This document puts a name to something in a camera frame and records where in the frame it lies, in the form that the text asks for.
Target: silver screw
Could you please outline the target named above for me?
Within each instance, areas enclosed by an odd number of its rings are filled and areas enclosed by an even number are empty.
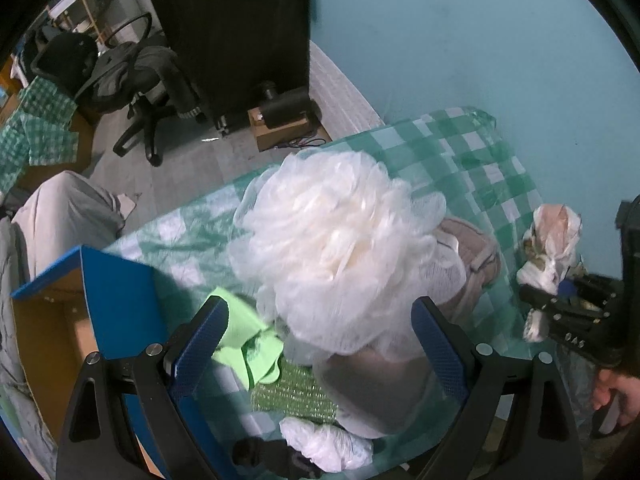
[[[554,361],[551,354],[548,354],[547,352],[540,352],[538,354],[538,359],[540,359],[545,365],[549,365]]]
[[[100,352],[91,352],[85,360],[88,365],[95,365],[100,360]]]
[[[480,343],[476,346],[476,351],[480,354],[480,355],[491,355],[492,353],[494,353],[494,349],[491,348],[491,345],[488,345],[487,343]]]
[[[162,351],[162,345],[160,343],[151,343],[148,347],[145,348],[145,353],[149,357],[158,355],[161,351]]]

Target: black chair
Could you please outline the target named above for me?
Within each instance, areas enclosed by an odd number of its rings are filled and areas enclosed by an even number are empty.
[[[35,75],[53,81],[82,107],[105,114],[129,105],[128,118],[133,118],[134,122],[116,142],[113,151],[118,156],[126,155],[130,148],[126,148],[125,144],[143,130],[146,160],[152,166],[159,166],[161,157],[156,152],[156,126],[159,120],[175,115],[176,110],[174,106],[167,104],[166,92],[156,102],[149,101],[145,94],[158,85],[160,78],[152,69],[135,68],[135,59],[148,46],[168,46],[166,38],[162,34],[149,36],[151,13],[147,12],[124,23],[105,41],[105,45],[110,49],[123,47],[114,45],[113,37],[141,18],[146,19],[144,34],[136,44],[136,54],[129,60],[121,86],[113,95],[98,95],[98,83],[109,75],[105,70],[109,69],[111,51],[107,51],[99,59],[95,41],[85,34],[64,32],[56,36],[37,55],[31,69]]]

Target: open box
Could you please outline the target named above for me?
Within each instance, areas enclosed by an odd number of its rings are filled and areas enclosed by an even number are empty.
[[[12,294],[20,360],[42,420],[57,443],[89,353],[98,350],[106,359],[125,358],[167,340],[153,273],[151,267],[82,246]],[[133,431],[167,477],[138,398],[125,398]],[[228,458],[221,455],[196,402],[182,399],[179,408],[212,465],[227,470]]]

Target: crumpled plastic bag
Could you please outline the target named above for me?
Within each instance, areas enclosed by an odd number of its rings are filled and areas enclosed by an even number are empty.
[[[521,285],[531,285],[549,294],[558,293],[570,267],[577,263],[575,247],[582,220],[565,205],[543,204],[533,212],[533,224],[522,243],[527,262],[516,275]]]
[[[373,444],[337,426],[316,426],[287,416],[280,421],[287,444],[327,473],[358,469],[373,462]]]
[[[367,153],[305,150],[252,181],[234,216],[248,234],[227,253],[236,276],[260,286],[258,314],[281,319],[291,342],[409,360],[423,354],[412,303],[444,303],[466,282],[433,235],[445,212],[443,195],[412,202],[410,185]]]

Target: person's leg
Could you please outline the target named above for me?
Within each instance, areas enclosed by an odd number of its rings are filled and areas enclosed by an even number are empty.
[[[132,202],[85,177],[64,171],[42,184],[16,213],[13,224],[24,282],[78,245],[103,249],[124,227]]]

